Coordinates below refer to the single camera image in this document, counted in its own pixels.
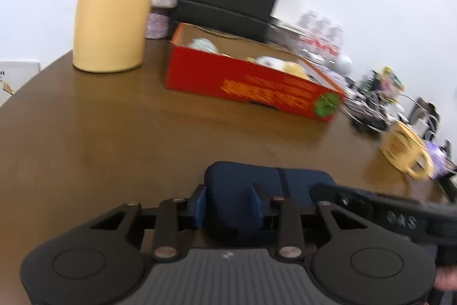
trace table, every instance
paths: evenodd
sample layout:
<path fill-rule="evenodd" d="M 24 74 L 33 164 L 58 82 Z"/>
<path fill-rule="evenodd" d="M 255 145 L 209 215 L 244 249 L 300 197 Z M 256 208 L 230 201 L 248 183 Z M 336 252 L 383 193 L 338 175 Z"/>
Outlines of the table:
<path fill-rule="evenodd" d="M 325 170 L 342 185 L 439 202 L 343 115 L 321 123 L 164 88 L 169 45 L 142 67 L 83 73 L 68 53 L 0 110 L 0 303 L 29 304 L 19 265 L 35 246 L 120 204 L 188 197 L 218 160 Z"/>

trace ribbed surface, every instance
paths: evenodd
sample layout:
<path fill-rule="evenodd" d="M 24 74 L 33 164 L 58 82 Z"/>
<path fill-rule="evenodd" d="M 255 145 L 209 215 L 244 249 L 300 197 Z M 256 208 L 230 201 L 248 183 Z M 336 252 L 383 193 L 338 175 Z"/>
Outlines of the ribbed surface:
<path fill-rule="evenodd" d="M 266 249 L 199 250 L 157 265 L 122 305 L 335 305 L 305 269 L 273 259 Z"/>

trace open box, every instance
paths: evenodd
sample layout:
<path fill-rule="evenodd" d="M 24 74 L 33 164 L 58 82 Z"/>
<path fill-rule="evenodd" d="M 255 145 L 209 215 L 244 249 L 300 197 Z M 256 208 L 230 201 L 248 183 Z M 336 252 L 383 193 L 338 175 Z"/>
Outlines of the open box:
<path fill-rule="evenodd" d="M 195 38 L 209 39 L 220 54 L 187 47 Z M 249 39 L 180 23 L 171 40 L 166 87 L 329 121 L 344 98 L 337 83 L 306 59 Z M 298 62 L 310 80 L 246 60 L 260 56 Z"/>

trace yellow mug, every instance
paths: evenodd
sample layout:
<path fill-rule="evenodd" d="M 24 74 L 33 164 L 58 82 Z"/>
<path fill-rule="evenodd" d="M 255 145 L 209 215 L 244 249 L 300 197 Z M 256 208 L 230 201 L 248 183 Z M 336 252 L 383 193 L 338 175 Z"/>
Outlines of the yellow mug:
<path fill-rule="evenodd" d="M 427 153 L 424 141 L 414 130 L 397 121 L 391 125 L 381 145 L 381 153 L 392 165 L 413 179 L 426 179 L 433 171 L 433 162 Z M 415 171 L 412 166 L 418 158 L 424 159 L 423 170 Z"/>

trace black elastic strap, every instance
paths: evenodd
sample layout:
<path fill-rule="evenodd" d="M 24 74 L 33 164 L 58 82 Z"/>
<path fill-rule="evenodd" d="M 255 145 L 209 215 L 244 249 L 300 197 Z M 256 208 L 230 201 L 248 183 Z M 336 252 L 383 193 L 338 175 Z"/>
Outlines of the black elastic strap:
<path fill-rule="evenodd" d="M 282 168 L 276 168 L 276 170 L 278 171 L 279 178 L 281 180 L 282 193 L 284 194 L 284 197 L 289 198 L 289 183 L 287 182 L 286 174 Z"/>

